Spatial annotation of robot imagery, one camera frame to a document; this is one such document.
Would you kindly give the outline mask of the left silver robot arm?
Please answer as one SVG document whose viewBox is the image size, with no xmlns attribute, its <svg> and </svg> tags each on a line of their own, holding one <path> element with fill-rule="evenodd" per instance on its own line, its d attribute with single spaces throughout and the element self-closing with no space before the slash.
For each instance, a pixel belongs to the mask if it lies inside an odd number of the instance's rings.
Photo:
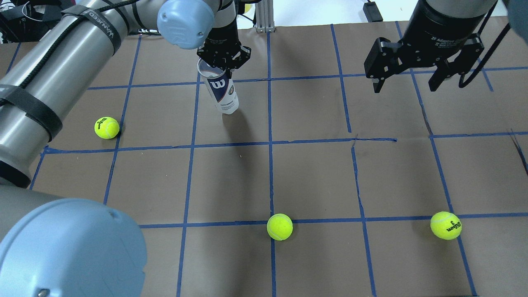
<svg viewBox="0 0 528 297">
<path fill-rule="evenodd" d="M 122 40 L 157 30 L 208 64 L 240 68 L 237 0 L 76 0 L 1 79 L 2 297 L 139 297 L 147 262 L 136 222 L 102 203 L 28 189 L 29 165 Z"/>
</svg>

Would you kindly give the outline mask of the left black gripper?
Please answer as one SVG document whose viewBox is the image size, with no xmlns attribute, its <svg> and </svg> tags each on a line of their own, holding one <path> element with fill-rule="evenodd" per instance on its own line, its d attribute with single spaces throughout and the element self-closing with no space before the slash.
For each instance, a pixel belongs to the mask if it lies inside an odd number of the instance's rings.
<svg viewBox="0 0 528 297">
<path fill-rule="evenodd" d="M 249 61 L 251 53 L 250 47 L 241 44 L 236 25 L 211 29 L 204 45 L 197 50 L 198 57 L 209 66 L 226 70 L 228 79 L 232 79 L 235 69 Z"/>
</svg>

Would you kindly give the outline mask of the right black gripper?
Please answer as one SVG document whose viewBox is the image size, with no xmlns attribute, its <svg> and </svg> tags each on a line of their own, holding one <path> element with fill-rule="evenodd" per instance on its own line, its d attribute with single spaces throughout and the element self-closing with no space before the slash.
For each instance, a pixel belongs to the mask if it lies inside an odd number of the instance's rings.
<svg viewBox="0 0 528 297">
<path fill-rule="evenodd" d="M 398 75 L 411 68 L 429 68 L 437 70 L 428 81 L 429 89 L 435 92 L 441 84 L 454 75 L 465 75 L 483 53 L 483 42 L 479 35 L 470 35 L 453 48 L 433 46 L 419 47 L 403 40 L 391 42 L 380 37 L 375 40 L 368 53 L 364 69 L 367 78 L 372 79 L 375 94 L 379 94 L 385 79 Z"/>
</svg>

